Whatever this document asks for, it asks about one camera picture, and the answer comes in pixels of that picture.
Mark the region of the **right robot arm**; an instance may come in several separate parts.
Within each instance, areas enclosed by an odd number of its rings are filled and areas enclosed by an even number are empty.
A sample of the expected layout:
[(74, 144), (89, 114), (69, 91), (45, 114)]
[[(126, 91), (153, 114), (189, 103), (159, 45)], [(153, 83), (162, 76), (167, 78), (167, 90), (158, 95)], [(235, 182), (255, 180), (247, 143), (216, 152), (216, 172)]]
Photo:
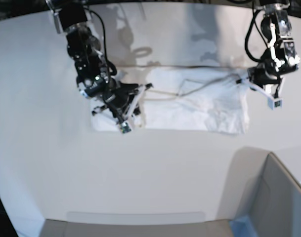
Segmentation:
[(96, 37), (89, 26), (90, 14), (102, 18), (84, 0), (48, 0), (58, 33), (67, 40), (67, 53), (74, 61), (76, 85), (85, 98), (101, 103), (92, 109), (95, 116), (108, 110), (118, 124), (141, 114), (139, 101), (152, 84), (123, 83), (116, 79), (118, 70), (109, 61), (106, 39)]

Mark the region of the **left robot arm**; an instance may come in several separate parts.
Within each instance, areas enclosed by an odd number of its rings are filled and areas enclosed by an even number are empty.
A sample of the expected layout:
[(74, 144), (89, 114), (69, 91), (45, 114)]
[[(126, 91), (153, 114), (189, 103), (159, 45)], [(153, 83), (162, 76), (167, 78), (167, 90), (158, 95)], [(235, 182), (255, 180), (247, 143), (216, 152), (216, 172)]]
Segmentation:
[[(253, 17), (245, 36), (244, 48), (247, 56), (256, 66), (247, 69), (247, 77), (238, 79), (251, 90), (258, 91), (268, 98), (274, 108), (282, 106), (280, 94), (285, 75), (299, 69), (301, 61), (292, 36), (292, 25), (287, 9), (288, 0), (260, 0), (252, 3)], [(256, 27), (265, 43), (260, 58), (255, 58), (249, 50), (249, 39), (253, 27)]]

